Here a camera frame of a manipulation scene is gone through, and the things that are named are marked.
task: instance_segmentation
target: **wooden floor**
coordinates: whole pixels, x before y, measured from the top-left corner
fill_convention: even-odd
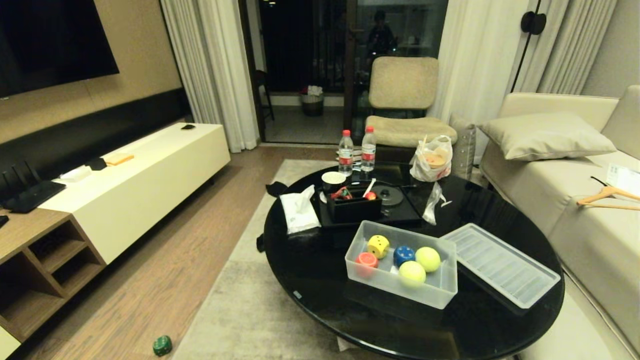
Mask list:
[[[262,146],[233,154],[214,185],[172,211],[10,359],[151,360],[164,334],[179,346],[282,161],[330,160],[333,152]]]

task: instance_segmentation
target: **sofa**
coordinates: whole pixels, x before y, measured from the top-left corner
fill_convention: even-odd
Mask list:
[[[505,160],[490,142],[480,169],[506,200],[545,234],[563,264],[562,310],[521,360],[631,360],[640,351],[640,211],[576,205],[595,195],[610,163],[640,171],[640,86],[621,99],[509,94],[499,117],[570,111],[610,139],[617,151],[583,158]],[[625,199],[602,204],[640,206]]]

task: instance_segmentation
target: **floor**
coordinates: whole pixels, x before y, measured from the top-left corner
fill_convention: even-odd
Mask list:
[[[332,152],[261,146],[233,154],[213,185],[127,249],[10,360],[151,360],[157,337],[179,345],[282,161],[330,160]]]
[[[275,121],[265,120],[266,141],[337,145],[342,136],[342,110],[325,107],[322,116],[308,117],[299,106],[274,106]]]

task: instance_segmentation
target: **black wall strip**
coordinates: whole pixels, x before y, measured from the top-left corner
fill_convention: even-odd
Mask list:
[[[7,171],[13,184],[11,166],[26,160],[53,179],[190,113],[180,88],[62,122],[0,144],[0,173]],[[6,190],[0,176],[0,200]]]

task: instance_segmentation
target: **yellow dice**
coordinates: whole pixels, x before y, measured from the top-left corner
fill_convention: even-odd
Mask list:
[[[367,252],[370,252],[378,259],[384,258],[387,255],[388,249],[389,240],[382,235],[371,236],[367,244]]]

